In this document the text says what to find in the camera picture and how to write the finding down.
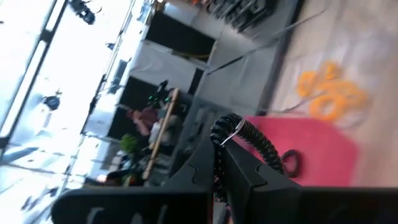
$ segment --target black coiled cord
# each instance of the black coiled cord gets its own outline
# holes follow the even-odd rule
[[[211,127],[210,139],[215,147],[215,183],[214,193],[219,202],[228,204],[228,199],[225,191],[225,169],[223,161],[224,145],[221,145],[231,134],[233,134],[242,121],[242,117],[234,113],[221,116],[217,119]],[[242,128],[236,133],[237,136],[251,144],[256,148],[256,151],[261,155],[268,166],[283,174],[284,167],[282,161],[278,156],[278,152],[272,143],[251,123],[243,121]]]

